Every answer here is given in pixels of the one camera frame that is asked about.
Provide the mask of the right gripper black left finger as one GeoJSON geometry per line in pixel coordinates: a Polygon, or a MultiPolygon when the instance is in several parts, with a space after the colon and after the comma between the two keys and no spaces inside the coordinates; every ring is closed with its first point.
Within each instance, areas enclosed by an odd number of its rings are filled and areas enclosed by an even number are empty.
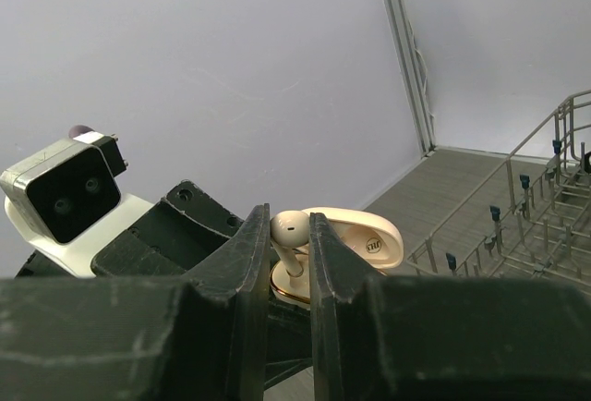
{"type": "Polygon", "coordinates": [[[1,283],[5,400],[260,400],[270,209],[186,273],[1,283]]]}

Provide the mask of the beige earbud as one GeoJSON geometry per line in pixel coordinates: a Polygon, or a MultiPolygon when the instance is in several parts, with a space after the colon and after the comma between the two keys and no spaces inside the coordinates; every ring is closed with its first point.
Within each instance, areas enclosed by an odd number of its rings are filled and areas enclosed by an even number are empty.
{"type": "Polygon", "coordinates": [[[271,243],[287,273],[298,277],[303,266],[294,253],[308,243],[309,215],[303,211],[289,210],[277,213],[270,221],[271,243]]]}

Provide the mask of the beige earbud charging case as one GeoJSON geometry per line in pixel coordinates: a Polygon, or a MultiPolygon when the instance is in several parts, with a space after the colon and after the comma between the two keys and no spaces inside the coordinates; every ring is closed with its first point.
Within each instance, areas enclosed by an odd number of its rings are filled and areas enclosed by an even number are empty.
{"type": "MultiPolygon", "coordinates": [[[[399,266],[404,259],[404,241],[398,228],[375,213],[335,207],[312,207],[303,210],[309,215],[324,214],[338,238],[375,269],[384,271],[399,266]]],[[[308,243],[294,253],[303,266],[303,273],[293,277],[287,273],[280,258],[271,268],[270,286],[276,298],[303,309],[310,306],[309,237],[308,243]]]]}

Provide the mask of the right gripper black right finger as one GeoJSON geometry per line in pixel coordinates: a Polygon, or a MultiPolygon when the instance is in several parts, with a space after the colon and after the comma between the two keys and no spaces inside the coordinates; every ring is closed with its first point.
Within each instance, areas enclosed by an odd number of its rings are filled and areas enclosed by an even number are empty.
{"type": "Polygon", "coordinates": [[[318,400],[586,400],[590,303],[510,278],[387,276],[310,217],[318,400]]]}

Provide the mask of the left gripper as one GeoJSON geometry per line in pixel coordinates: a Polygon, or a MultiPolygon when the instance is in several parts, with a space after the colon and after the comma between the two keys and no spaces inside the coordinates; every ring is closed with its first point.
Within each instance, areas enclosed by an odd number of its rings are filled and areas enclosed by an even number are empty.
{"type": "Polygon", "coordinates": [[[14,211],[13,226],[34,249],[18,276],[183,273],[233,237],[242,223],[190,180],[154,204],[124,195],[114,210],[63,245],[35,233],[14,211]]]}

